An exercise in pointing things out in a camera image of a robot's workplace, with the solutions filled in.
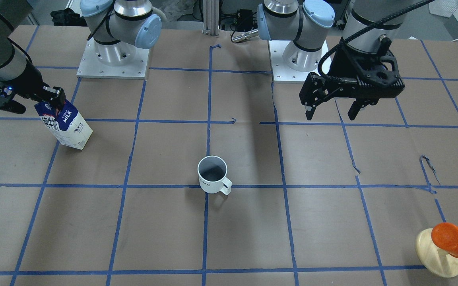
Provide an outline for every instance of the blue and white carton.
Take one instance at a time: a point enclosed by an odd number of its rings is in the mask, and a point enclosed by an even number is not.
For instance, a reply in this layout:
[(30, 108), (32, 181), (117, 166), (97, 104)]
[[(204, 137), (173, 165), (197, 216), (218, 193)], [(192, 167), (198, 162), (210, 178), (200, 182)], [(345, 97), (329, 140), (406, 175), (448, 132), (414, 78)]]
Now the blue and white carton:
[(86, 120), (68, 100), (65, 100), (62, 110), (51, 108), (46, 102), (35, 104), (35, 109), (62, 145), (82, 150), (93, 133)]

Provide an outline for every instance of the table surface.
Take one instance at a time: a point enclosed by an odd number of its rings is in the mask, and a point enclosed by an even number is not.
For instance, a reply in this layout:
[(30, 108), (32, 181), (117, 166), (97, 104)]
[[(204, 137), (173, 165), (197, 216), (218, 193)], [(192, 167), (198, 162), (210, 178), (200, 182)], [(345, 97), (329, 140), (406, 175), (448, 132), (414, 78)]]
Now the table surface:
[[(146, 81), (80, 79), (88, 34), (11, 35), (93, 135), (68, 148), (32, 101), (0, 111), (0, 285), (458, 286), (415, 252), (422, 230), (458, 225), (458, 43), (394, 41), (397, 99), (307, 121), (265, 41), (164, 30)], [(209, 154), (228, 197), (198, 186)]]

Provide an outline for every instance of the mug rim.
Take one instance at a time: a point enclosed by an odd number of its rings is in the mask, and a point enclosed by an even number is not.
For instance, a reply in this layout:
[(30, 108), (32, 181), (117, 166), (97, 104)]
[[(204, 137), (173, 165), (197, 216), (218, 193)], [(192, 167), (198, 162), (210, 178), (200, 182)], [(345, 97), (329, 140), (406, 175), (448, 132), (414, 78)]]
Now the mug rim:
[[(224, 163), (224, 166), (225, 166), (225, 173), (224, 173), (224, 176), (222, 177), (222, 179), (219, 179), (218, 181), (209, 181), (209, 180), (206, 180), (203, 176), (200, 175), (200, 172), (199, 172), (199, 166), (200, 164), (205, 160), (205, 159), (208, 159), (210, 157), (214, 157), (214, 158), (218, 158), (220, 161), (222, 161), (222, 163)], [(209, 182), (209, 183), (218, 183), (218, 182), (221, 182), (225, 177), (227, 177), (227, 163), (225, 163), (224, 159), (218, 157), (218, 156), (215, 156), (215, 155), (209, 155), (209, 156), (206, 156), (204, 158), (202, 158), (199, 163), (198, 163), (198, 176), (199, 178), (203, 179), (204, 181), (206, 182)]]

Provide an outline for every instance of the orange mug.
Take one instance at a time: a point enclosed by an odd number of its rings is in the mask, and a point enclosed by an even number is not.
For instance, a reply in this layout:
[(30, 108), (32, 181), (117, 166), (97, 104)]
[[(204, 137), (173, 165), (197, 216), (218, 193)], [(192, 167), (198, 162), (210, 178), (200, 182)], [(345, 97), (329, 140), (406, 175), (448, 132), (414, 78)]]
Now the orange mug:
[(443, 222), (432, 229), (432, 241), (437, 247), (458, 258), (458, 226)]

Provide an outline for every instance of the metal base plate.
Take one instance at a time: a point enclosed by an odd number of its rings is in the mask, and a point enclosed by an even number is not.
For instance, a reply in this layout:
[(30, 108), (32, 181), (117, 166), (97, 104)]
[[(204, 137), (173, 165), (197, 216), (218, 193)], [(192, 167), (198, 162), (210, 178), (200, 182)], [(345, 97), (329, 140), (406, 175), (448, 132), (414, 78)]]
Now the metal base plate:
[(98, 60), (94, 42), (91, 38), (86, 44), (77, 77), (147, 79), (149, 50), (136, 48), (136, 55), (128, 65), (107, 66)]
[[(282, 59), (285, 47), (290, 41), (269, 41), (268, 47), (270, 49), (271, 69), (273, 71), (274, 83), (304, 83), (309, 72), (299, 72), (291, 69)], [(328, 45), (326, 41), (321, 48), (323, 54), (328, 52)], [(328, 58), (323, 63), (323, 72), (328, 73), (330, 70), (331, 58)]]

